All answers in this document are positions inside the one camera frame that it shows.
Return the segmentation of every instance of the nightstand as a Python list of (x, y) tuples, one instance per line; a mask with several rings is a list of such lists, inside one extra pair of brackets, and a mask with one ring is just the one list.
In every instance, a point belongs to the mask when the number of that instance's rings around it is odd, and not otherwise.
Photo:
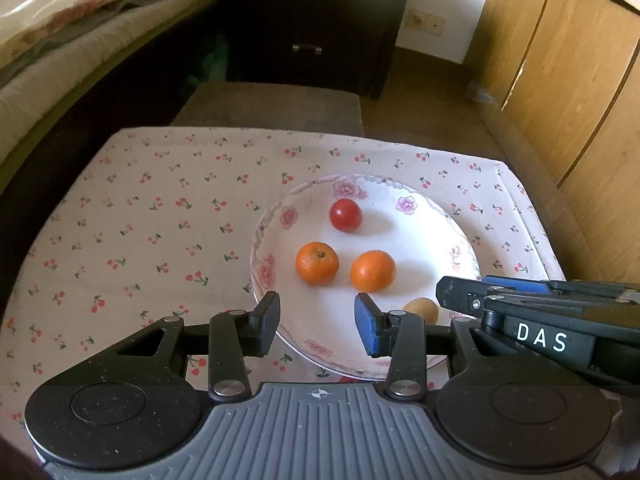
[(230, 79), (377, 99), (406, 0), (223, 0)]

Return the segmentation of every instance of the orange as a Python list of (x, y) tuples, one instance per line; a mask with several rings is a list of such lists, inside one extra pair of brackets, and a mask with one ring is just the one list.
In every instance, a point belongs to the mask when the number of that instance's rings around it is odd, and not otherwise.
[(396, 278), (396, 263), (385, 251), (367, 251), (351, 266), (351, 285), (358, 292), (378, 292)]
[(309, 285), (328, 285), (339, 266), (338, 255), (322, 242), (310, 242), (296, 255), (296, 271)]

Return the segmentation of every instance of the tablecloth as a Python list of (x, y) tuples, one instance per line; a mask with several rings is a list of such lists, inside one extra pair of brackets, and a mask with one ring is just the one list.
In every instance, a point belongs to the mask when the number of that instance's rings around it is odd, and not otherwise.
[[(42, 228), (0, 332), (0, 433), (31, 452), (24, 405), (42, 382), (167, 315), (249, 310), (249, 238), (292, 186), (334, 173), (421, 190), (465, 232), (482, 274), (563, 279), (522, 184), (502, 162), (359, 139), (248, 128), (115, 134)], [(276, 339), (247, 358), (261, 381), (338, 381)], [(207, 360), (188, 379), (206, 387)], [(430, 387), (447, 379), (432, 368)]]

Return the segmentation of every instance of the plate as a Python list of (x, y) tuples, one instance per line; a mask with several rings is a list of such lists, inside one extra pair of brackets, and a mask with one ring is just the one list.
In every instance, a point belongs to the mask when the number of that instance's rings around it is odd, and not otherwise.
[[(362, 210), (355, 233), (331, 225), (329, 209), (339, 198)], [(329, 286), (309, 286), (296, 272), (298, 250), (313, 241), (338, 254)], [(453, 218), (415, 189), (381, 176), (336, 174), (299, 184), (265, 212), (252, 239), (254, 295), (259, 301), (268, 290), (280, 294), (280, 338), (319, 367), (355, 379), (384, 379), (390, 361), (367, 356), (353, 319), (351, 264), (374, 249), (389, 253), (398, 269), (387, 290), (371, 294), (384, 312), (421, 296), (436, 301), (442, 276), (479, 277), (476, 255)], [(448, 325), (449, 310), (439, 310), (438, 324)], [(430, 356), (428, 365), (442, 359)]]

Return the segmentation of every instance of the red tomato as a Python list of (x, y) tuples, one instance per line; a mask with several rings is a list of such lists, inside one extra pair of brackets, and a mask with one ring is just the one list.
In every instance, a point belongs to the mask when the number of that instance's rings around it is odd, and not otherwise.
[(362, 222), (362, 211), (353, 200), (341, 198), (331, 206), (329, 220), (338, 231), (353, 233)]

